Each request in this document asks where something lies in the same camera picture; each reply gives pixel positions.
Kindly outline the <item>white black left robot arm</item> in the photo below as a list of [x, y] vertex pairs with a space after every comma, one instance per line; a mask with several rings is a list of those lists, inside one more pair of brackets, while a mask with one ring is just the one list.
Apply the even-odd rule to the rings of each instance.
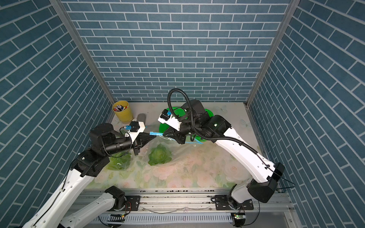
[[103, 168], [115, 158], [133, 150], [135, 154], [154, 135], [145, 133], [143, 122], [132, 121], [126, 134], [114, 130], [110, 123], [102, 123], [93, 128], [89, 137], [91, 147], [83, 151], [71, 164], [63, 182], [55, 190], [40, 210], [24, 224], [25, 228], [82, 228], [108, 210], [130, 210], [125, 193], [116, 186], [109, 187], [95, 201], [76, 213], [66, 213], [81, 192], [100, 174]]

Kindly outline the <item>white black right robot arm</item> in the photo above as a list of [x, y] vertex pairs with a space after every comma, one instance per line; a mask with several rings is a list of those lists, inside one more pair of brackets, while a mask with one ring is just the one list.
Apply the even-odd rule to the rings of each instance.
[[209, 116], [201, 102], [188, 101], [182, 105], [184, 116], [178, 116], [173, 108], [162, 111], [158, 121], [169, 127], [163, 133], [165, 137], [185, 144], [188, 135], [198, 135], [228, 151], [252, 176], [247, 184], [235, 185], [227, 196], [228, 204], [238, 210], [251, 199], [268, 202], [275, 193], [285, 167], [282, 163], [273, 163], [249, 146], [236, 132], [233, 126], [222, 116]]

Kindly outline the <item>chinese cabbage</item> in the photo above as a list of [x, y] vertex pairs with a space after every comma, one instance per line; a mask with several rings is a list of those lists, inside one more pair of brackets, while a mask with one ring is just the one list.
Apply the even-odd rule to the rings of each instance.
[[165, 164], [172, 160], [172, 153], [168, 148], [159, 144], [157, 147], [151, 149], [148, 158], [148, 164], [151, 166], [155, 166], [157, 164]]
[[117, 153], [109, 157], [109, 163], [106, 166], [108, 170], [112, 171], [121, 171], [125, 170], [129, 167], [131, 162], [131, 154], [130, 153]]

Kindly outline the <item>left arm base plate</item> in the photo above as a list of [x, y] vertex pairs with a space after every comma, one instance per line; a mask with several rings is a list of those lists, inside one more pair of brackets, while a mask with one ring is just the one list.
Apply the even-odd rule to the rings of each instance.
[[116, 199], [114, 206], [110, 211], [138, 211], [140, 205], [141, 196], [132, 195], [132, 196], [124, 196]]

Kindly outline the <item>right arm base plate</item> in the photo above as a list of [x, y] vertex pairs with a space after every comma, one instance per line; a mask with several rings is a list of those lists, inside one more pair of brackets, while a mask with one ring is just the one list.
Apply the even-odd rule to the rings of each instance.
[[228, 210], [242, 210], [251, 211], [254, 210], [252, 200], [246, 200], [243, 203], [237, 203], [231, 196], [228, 195], [215, 195], [211, 198], [211, 202], [215, 205], [217, 211]]

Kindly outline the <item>clear zipper bag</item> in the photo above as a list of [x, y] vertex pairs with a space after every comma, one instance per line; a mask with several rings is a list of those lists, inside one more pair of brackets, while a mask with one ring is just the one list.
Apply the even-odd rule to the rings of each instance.
[[[172, 160], [165, 164], [151, 166], [148, 164], [148, 155], [151, 149], [159, 144], [168, 148], [172, 153]], [[178, 144], [175, 140], [157, 135], [144, 148], [143, 161], [150, 167], [159, 170], [162, 175], [172, 173], [195, 173], [200, 170], [209, 173], [217, 173], [221, 166], [225, 165], [225, 158], [231, 156], [222, 148], [211, 142], [188, 141], [186, 144]]]
[[109, 158], [106, 165], [108, 171], [124, 171], [129, 168], [132, 157], [140, 154], [141, 148], [149, 142], [149, 134], [144, 133], [135, 126], [128, 126], [124, 134], [112, 132], [114, 142], [107, 143], [103, 139], [103, 150]]

